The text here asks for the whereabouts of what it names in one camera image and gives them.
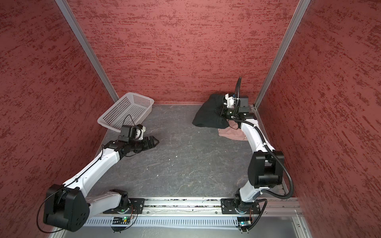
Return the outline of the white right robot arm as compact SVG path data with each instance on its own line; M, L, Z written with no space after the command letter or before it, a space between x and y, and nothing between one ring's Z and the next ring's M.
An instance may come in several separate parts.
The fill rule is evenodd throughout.
M235 208L238 213L246 213L265 190L282 184L283 169L273 154L276 152L265 139L256 119L248 118L246 114L234 115L235 110L222 106L220 116L238 124L252 148L253 155L248 167L248 181L235 195Z

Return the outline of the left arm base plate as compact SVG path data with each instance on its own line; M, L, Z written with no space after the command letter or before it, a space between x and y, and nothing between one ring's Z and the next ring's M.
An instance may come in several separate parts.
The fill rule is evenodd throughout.
M144 203L144 198L124 198L115 210L119 214L141 214Z

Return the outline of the pink shorts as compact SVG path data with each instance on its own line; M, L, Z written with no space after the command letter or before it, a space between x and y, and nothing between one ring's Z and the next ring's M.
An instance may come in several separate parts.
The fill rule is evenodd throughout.
M235 121L228 121L229 126L225 129L218 129L218 135L231 140L248 141L244 132Z

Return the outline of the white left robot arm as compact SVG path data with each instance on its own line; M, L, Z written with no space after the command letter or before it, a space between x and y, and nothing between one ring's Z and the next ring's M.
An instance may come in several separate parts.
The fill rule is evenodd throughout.
M40 205L42 220L46 225L71 232L78 231L85 222L100 213L114 210L130 214L136 210L128 193L120 189L90 197L88 194L98 180L124 157L132 157L155 148L160 141L153 136L142 140L122 139L109 141L101 152L78 174L63 184L53 184Z

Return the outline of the black shorts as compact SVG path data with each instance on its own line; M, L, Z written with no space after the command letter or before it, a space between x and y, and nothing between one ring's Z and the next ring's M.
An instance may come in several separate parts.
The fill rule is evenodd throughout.
M200 128L226 129L230 127L228 120L230 113L226 116L225 103L228 100L224 95L211 94L208 100L197 111L192 124Z

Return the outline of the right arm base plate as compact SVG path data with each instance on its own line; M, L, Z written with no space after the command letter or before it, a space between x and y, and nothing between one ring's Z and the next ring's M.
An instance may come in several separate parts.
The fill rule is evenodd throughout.
M222 198L220 202L222 214L257 215L261 212L257 202L242 202L233 198Z

